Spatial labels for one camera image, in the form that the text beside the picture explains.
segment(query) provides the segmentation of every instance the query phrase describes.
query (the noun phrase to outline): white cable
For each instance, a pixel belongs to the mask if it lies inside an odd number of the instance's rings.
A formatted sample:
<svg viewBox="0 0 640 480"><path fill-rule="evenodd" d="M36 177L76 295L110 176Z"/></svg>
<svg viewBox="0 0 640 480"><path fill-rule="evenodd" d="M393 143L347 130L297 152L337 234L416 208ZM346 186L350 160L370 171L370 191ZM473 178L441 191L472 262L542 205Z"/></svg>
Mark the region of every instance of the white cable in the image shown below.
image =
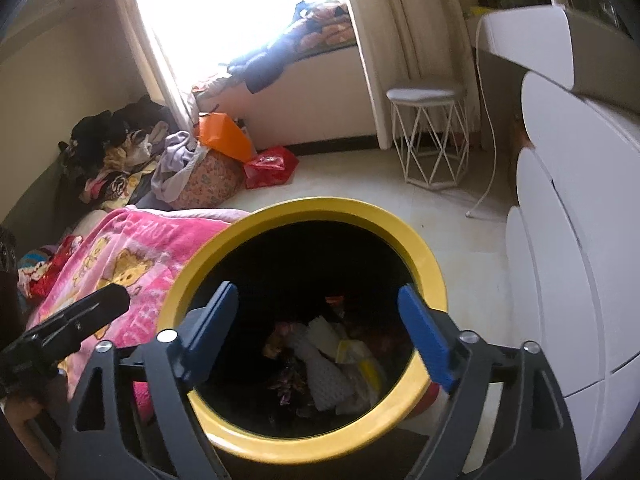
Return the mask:
<svg viewBox="0 0 640 480"><path fill-rule="evenodd" d="M478 208L478 206L482 203L482 201L486 198L486 196L491 191L491 186L494 184L495 167L498 159L498 149L495 145L494 124L491 120L491 115L489 115L489 108L487 108L486 106L486 98L484 97L484 88L482 87L482 75L480 73L480 49L478 48L478 40L480 39L480 28L482 27L482 22L484 22L483 17L480 18L480 21L478 22L478 26L476 27L476 70L478 70L478 81L480 82L480 95L482 96L482 101L484 102L484 111L486 112L486 118L489 120L489 126L491 127L491 136L492 136L492 139L494 140L494 170L491 172L491 179L489 180L489 184L487 185L486 190L484 191L484 194L478 199L476 204L469 211L466 212L465 216L467 218L474 217L473 212L476 210L476 208Z"/></svg>

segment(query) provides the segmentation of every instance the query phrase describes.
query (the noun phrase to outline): curtain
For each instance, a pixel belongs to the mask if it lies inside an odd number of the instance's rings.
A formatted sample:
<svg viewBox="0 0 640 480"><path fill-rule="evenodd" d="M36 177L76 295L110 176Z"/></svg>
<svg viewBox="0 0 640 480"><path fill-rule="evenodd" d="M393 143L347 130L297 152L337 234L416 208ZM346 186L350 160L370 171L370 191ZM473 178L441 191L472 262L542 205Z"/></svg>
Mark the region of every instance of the curtain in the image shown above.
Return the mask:
<svg viewBox="0 0 640 480"><path fill-rule="evenodd" d="M386 91L431 75L465 85L469 129L479 130L476 71L459 0L349 1L380 148L393 143Z"/></svg>
<svg viewBox="0 0 640 480"><path fill-rule="evenodd" d="M171 110L181 130L190 132L198 109L190 88L180 88L148 17L151 0L116 0L122 28L151 99Z"/></svg>

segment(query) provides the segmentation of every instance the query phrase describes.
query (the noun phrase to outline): pink blanket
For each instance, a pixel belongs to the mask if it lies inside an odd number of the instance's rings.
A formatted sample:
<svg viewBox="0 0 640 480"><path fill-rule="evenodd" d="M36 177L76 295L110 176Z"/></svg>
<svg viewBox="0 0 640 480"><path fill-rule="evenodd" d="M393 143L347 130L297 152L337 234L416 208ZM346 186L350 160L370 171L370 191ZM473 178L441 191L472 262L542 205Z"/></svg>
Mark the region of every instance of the pink blanket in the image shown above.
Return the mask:
<svg viewBox="0 0 640 480"><path fill-rule="evenodd" d="M86 339L61 367L73 395L96 343L107 338L118 347L148 342L156 332L162 302L176 276L202 245L229 224L206 218L166 218L136 209L117 209L98 224L73 254L30 327L108 283L119 283L131 297L129 311ZM143 418L152 414L146 384L134 385Z"/></svg>

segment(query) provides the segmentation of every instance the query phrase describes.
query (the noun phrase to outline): metal screw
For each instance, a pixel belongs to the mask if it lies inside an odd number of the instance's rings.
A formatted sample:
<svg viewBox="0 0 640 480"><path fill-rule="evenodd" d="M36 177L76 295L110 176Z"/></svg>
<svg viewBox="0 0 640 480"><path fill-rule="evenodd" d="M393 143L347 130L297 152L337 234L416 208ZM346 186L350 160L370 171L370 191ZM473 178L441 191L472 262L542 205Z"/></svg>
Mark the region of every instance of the metal screw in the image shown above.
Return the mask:
<svg viewBox="0 0 640 480"><path fill-rule="evenodd" d="M458 337L460 338L460 341L468 343L470 345L480 341L480 336L473 330L463 330L462 332L460 332L460 335Z"/></svg>
<svg viewBox="0 0 640 480"><path fill-rule="evenodd" d="M167 328L166 330L162 330L162 332L160 332L156 336L156 339L158 339L158 341L161 343L170 343L177 337L178 337L178 333L175 330L172 330L171 328Z"/></svg>
<svg viewBox="0 0 640 480"><path fill-rule="evenodd" d="M111 347L113 347L113 343L111 341L100 341L96 346L95 346L95 350L97 352L100 352L101 354L104 354L106 351L111 350Z"/></svg>
<svg viewBox="0 0 640 480"><path fill-rule="evenodd" d="M535 341L527 341L526 343L524 343L523 348L530 354L537 354L540 353L540 350L542 350L542 348L540 348L540 345Z"/></svg>

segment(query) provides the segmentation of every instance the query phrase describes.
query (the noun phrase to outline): white tile floor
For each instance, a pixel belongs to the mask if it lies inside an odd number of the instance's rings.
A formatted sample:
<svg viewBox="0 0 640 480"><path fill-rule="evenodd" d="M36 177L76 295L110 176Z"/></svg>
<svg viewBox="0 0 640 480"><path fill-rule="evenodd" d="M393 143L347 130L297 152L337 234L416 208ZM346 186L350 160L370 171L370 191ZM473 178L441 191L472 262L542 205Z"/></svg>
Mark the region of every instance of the white tile floor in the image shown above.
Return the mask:
<svg viewBox="0 0 640 480"><path fill-rule="evenodd" d="M492 193L465 217L490 177L489 154L472 152L470 171L460 188L431 192L405 184L395 150L327 153L300 158L284 186L243 190L223 204L254 211L307 196L354 198L383 207L411 225L435 254L447 286L449 312L461 329L473 329L487 341L511 345L511 297L504 232L511 196L504 172ZM492 391L467 465L479 465L493 427L499 392ZM405 421L402 427L430 434L439 410Z"/></svg>

